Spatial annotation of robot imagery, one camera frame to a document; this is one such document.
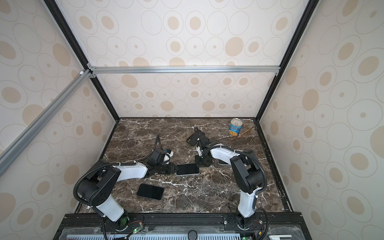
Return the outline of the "light blue phone case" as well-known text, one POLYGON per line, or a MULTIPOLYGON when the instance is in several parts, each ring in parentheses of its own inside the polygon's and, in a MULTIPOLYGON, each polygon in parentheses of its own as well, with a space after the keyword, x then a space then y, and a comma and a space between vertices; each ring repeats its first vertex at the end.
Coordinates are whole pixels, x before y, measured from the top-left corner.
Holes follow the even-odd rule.
POLYGON ((179 164, 177 165, 177 176, 188 176, 200 174, 200 168, 197 164, 179 164))

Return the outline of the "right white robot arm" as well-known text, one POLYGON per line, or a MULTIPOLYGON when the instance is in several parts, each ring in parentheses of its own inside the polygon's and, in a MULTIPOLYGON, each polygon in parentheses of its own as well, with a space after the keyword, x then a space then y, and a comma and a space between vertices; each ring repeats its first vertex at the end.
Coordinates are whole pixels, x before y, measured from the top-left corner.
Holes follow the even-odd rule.
POLYGON ((258 157, 251 150, 240 151, 219 143, 211 143, 203 132, 197 130, 187 143, 196 147, 195 163, 199 168, 209 167, 213 160, 230 165, 241 190, 238 212, 244 218, 250 218, 256 212, 256 198, 267 188, 267 174, 258 157))

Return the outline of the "light blue cased phone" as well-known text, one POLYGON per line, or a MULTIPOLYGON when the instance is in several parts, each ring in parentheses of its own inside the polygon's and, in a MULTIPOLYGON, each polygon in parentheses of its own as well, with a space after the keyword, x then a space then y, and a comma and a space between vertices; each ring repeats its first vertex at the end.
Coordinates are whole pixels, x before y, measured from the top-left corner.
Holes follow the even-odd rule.
POLYGON ((227 162, 224 162, 222 160, 218 160, 218 164, 219 165, 229 165, 227 162))

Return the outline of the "black smartphone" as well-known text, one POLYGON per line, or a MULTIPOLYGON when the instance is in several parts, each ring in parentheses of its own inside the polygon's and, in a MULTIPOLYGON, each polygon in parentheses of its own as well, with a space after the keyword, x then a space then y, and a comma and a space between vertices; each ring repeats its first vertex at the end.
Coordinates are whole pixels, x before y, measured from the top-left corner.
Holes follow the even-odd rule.
POLYGON ((148 184, 141 184, 137 191, 137 196, 159 201, 163 197, 164 190, 165 189, 162 187, 157 187, 157 186, 148 185, 148 184))

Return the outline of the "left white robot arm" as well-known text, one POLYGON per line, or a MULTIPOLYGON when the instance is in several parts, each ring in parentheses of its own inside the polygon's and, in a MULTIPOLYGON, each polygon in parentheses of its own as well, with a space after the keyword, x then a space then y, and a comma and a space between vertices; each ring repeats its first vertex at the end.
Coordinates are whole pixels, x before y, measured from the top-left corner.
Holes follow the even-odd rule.
POLYGON ((155 149, 143 163, 110 163, 101 159, 75 183, 74 198, 102 217, 120 224, 126 218, 126 211, 112 197, 116 183, 174 174, 177 167, 171 163, 173 155, 170 149, 155 149))

